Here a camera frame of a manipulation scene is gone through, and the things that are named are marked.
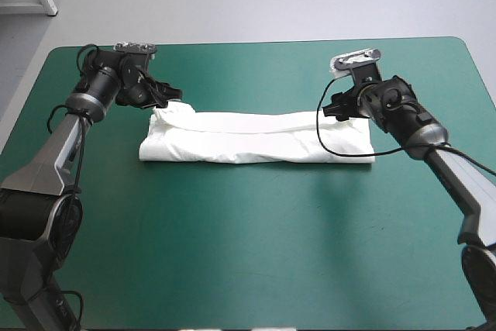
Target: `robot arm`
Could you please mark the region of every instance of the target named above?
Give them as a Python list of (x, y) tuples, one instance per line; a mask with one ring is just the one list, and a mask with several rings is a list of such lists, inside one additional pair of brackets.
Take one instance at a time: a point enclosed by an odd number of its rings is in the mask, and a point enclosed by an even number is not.
[(78, 68), (81, 80), (65, 102), (67, 114), (26, 166), (0, 189), (0, 292), (26, 328), (39, 331), (81, 328), (53, 272), (64, 264), (82, 220), (80, 190), (71, 176), (75, 157), (91, 126), (111, 104), (145, 109), (166, 107), (181, 91), (152, 78), (153, 44), (95, 45)]
[(496, 327), (496, 186), (460, 152), (447, 145), (448, 131), (423, 108), (412, 86), (398, 76), (383, 81), (379, 50), (360, 50), (331, 59), (336, 79), (351, 75), (353, 87), (332, 96), (325, 116), (339, 121), (370, 118), (416, 160), (425, 161), (464, 215), (458, 243), (463, 272), (487, 324)]

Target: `folded towel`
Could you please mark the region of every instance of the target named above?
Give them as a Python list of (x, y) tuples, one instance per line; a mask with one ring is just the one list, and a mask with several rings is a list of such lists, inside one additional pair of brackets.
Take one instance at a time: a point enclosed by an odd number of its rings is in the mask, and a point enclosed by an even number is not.
[[(373, 153), (368, 119), (337, 122), (319, 117), (326, 146), (338, 153)], [(322, 149), (315, 131), (315, 112), (282, 115), (196, 112), (183, 102), (154, 109), (140, 160), (172, 162), (372, 163), (374, 157), (336, 157)]]

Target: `gray floor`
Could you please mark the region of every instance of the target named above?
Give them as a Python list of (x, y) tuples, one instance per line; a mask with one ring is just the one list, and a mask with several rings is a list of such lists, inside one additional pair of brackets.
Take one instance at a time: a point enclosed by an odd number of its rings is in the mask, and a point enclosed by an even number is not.
[(0, 149), (54, 47), (120, 40), (223, 43), (457, 36), (496, 97), (496, 0), (55, 0), (46, 16), (0, 16)]

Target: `table surface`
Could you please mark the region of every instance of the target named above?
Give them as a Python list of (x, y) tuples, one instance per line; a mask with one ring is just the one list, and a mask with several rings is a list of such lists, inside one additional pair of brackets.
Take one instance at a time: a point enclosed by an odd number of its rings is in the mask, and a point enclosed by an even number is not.
[[(329, 58), (376, 47), (451, 143), (494, 166), (494, 106), (457, 38), (159, 46), (150, 72), (198, 111), (315, 109)], [(78, 80), (53, 50), (0, 156), (0, 179), (48, 134)], [(351, 80), (335, 84), (346, 90)], [(463, 329), (484, 321), (460, 268), (461, 212), (423, 162), (142, 163), (150, 110), (113, 107), (88, 135), (84, 221), (64, 289), (88, 328)], [(396, 144), (371, 124), (376, 150)], [(20, 326), (0, 303), (0, 326)]]

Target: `white fabric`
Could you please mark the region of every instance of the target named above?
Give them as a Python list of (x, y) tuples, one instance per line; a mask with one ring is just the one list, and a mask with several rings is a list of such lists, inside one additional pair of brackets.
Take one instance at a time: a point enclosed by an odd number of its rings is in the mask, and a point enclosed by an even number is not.
[[(338, 153), (373, 153), (367, 119), (319, 117), (324, 144)], [(196, 112), (183, 102), (154, 109), (140, 160), (260, 163), (372, 163), (374, 157), (335, 157), (322, 149), (315, 112), (278, 116)]]

